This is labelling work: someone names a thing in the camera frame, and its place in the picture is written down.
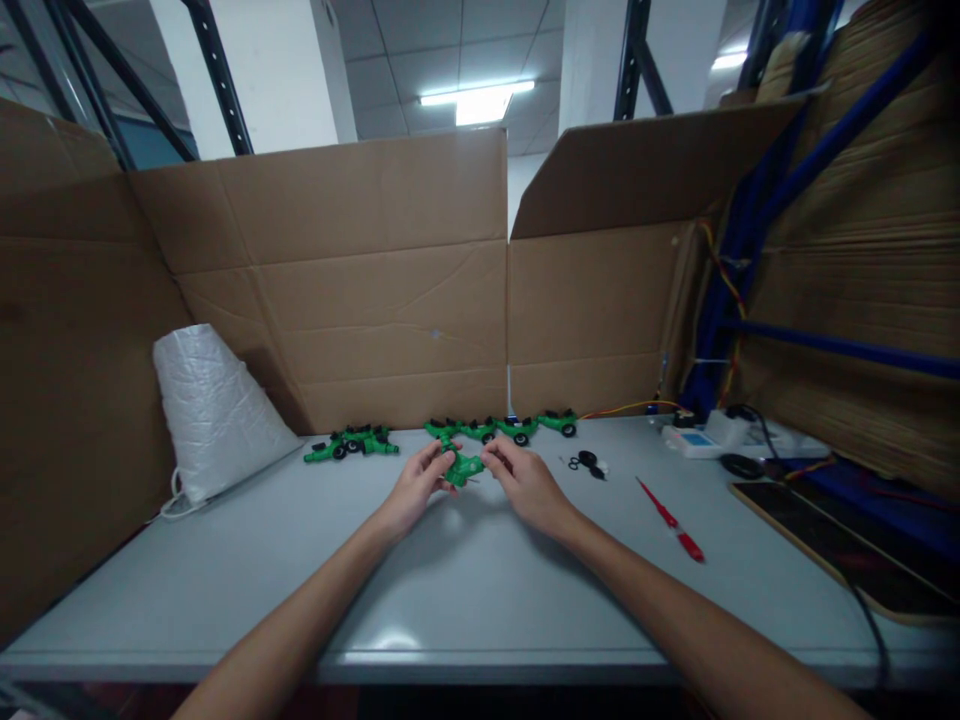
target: red screwdriver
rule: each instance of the red screwdriver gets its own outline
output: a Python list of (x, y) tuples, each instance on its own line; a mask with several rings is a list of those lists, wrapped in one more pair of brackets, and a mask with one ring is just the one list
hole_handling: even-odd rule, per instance
[(636, 478), (636, 480), (638, 483), (640, 483), (640, 487), (644, 489), (644, 492), (647, 493), (647, 496), (653, 501), (654, 506), (657, 508), (657, 512), (660, 513), (660, 517), (666, 520), (667, 526), (677, 533), (677, 540), (679, 540), (680, 544), (683, 545), (683, 549), (687, 551), (687, 555), (692, 557), (697, 562), (704, 562), (705, 558), (703, 557), (703, 551), (693, 541), (693, 538), (687, 535), (684, 529), (680, 527), (680, 523), (678, 523), (677, 519), (670, 514), (670, 511), (660, 504), (660, 501), (654, 497), (652, 492), (650, 492), (650, 488), (643, 484), (643, 480), (640, 478)]

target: white table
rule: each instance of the white table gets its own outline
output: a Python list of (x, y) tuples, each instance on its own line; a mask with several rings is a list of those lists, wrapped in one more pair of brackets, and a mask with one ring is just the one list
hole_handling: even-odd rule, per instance
[[(400, 457), (306, 465), (296, 452), (177, 522), (158, 520), (0, 654), (9, 681), (195, 682), (379, 505)], [(479, 443), (464, 439), (465, 452)], [(871, 687), (877, 651), (852, 595), (741, 504), (717, 463), (684, 460), (646, 418), (533, 436), (570, 499), (621, 542), (836, 685)], [(589, 449), (609, 481), (572, 471)], [(691, 560), (639, 475), (703, 549)], [(563, 549), (526, 528), (489, 473), (437, 498), (360, 593), (319, 659), (330, 683), (665, 683), (664, 657)], [(891, 684), (949, 681), (955, 637), (877, 616)]]

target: cardboard box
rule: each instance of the cardboard box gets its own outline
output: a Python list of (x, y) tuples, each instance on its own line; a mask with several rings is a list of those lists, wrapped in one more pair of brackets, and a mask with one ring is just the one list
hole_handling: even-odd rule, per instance
[(169, 497), (153, 342), (191, 322), (102, 138), (0, 101), (0, 642)]
[[(874, 0), (838, 31), (802, 159), (917, 37), (919, 2)], [(949, 59), (938, 58), (772, 229), (757, 322), (958, 357), (960, 207)], [(960, 499), (960, 383), (751, 339), (743, 396), (883, 474)]]
[(502, 415), (508, 359), (524, 412), (648, 399), (693, 219), (801, 104), (568, 131), (508, 249), (502, 129), (126, 175), (0, 102), (0, 642), (169, 496), (156, 339), (210, 322), (303, 434)]

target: ceiling light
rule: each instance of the ceiling light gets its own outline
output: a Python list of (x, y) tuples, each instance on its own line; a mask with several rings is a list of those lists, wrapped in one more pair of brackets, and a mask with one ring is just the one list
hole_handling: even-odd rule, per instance
[(740, 67), (747, 60), (746, 53), (730, 53), (721, 55), (713, 61), (713, 70), (726, 70), (732, 67)]
[(510, 99), (514, 93), (533, 90), (533, 87), (533, 81), (527, 80), (526, 82), (509, 85), (494, 85), (473, 90), (425, 95), (420, 98), (420, 104), (432, 107), (434, 105), (456, 103), (457, 125), (499, 122), (506, 114), (507, 106), (510, 104)]

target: forearm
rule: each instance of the forearm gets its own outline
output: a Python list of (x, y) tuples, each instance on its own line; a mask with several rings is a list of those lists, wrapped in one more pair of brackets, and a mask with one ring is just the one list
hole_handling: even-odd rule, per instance
[(377, 515), (367, 520), (217, 664), (175, 719), (279, 713), (393, 541)]
[(788, 653), (582, 514), (557, 539), (610, 588), (721, 716), (865, 717)]

